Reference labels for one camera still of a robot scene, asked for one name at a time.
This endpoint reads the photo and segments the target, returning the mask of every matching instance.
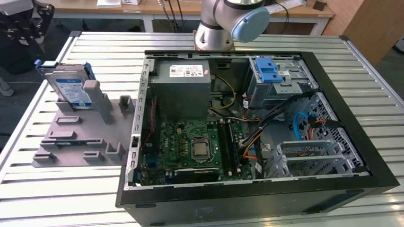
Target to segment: wooden desk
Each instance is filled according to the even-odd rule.
[[[97,19],[141,19],[144,22],[145,32],[153,32],[153,20],[166,19],[164,11],[157,0],[142,0],[140,5],[122,4],[121,8],[97,9],[96,0],[40,0],[49,3],[56,8],[53,18],[97,18]],[[334,16],[328,6],[324,11],[312,8],[314,0],[309,0],[309,6],[298,6],[288,10],[289,23],[313,23],[314,27],[310,35],[321,35],[328,20]],[[182,15],[185,20],[200,20],[201,4],[197,2],[180,1]],[[173,11],[178,19],[177,1],[172,1]],[[285,12],[272,14],[270,22],[284,22]]]
[[[326,26],[328,20],[333,18],[334,13],[329,9],[328,6],[325,6],[322,11],[314,10],[313,4],[314,0],[308,0],[308,6],[297,6],[288,10],[289,13],[289,23],[313,23],[313,29],[310,31],[310,35],[321,35],[322,30]],[[180,1],[181,11],[184,15],[185,20],[200,20],[200,14],[201,14],[201,4],[196,2],[182,2]],[[170,10],[168,7],[168,3],[165,4],[166,12],[169,17],[170,16]],[[177,1],[172,1],[172,8],[174,11],[174,14],[178,15],[178,5]],[[142,9],[142,13],[149,15],[149,19],[166,19],[166,16],[164,14],[164,11],[157,3],[156,0],[146,0],[145,6]],[[277,12],[270,14],[270,22],[284,22],[285,21],[285,11]]]

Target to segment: power supply label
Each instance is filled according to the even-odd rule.
[[[64,97],[74,106],[90,106],[90,98],[82,90],[80,79],[56,79],[56,84]]]
[[[202,77],[202,65],[172,65],[169,77]]]

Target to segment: ram slot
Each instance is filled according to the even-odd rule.
[[[218,147],[221,155],[222,172],[225,175],[232,176],[237,172],[236,160],[234,160],[234,146],[233,135],[229,122],[220,120],[217,122],[217,136]]]

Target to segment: sticker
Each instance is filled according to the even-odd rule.
[[[122,10],[124,13],[141,13],[140,10]]]
[[[242,107],[244,107],[245,109],[248,109],[248,101],[246,101],[246,100],[242,100]]]
[[[169,77],[202,77],[202,65],[172,65]]]
[[[74,106],[89,106],[90,98],[82,90],[82,82],[80,79],[56,79],[56,84],[64,97]]]
[[[280,76],[290,76],[289,71],[278,71]]]
[[[261,173],[262,167],[258,163],[254,164],[254,169]]]
[[[60,143],[56,143],[56,145],[70,145],[69,142],[60,142]]]

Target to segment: green motherboard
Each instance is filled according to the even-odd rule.
[[[222,158],[217,135],[217,122],[162,122],[160,129],[158,169],[217,168],[218,181],[250,179],[250,167],[237,165],[237,172],[228,174],[222,170]],[[234,144],[242,139],[241,124],[230,124]],[[150,176],[153,184],[165,184],[161,175]]]

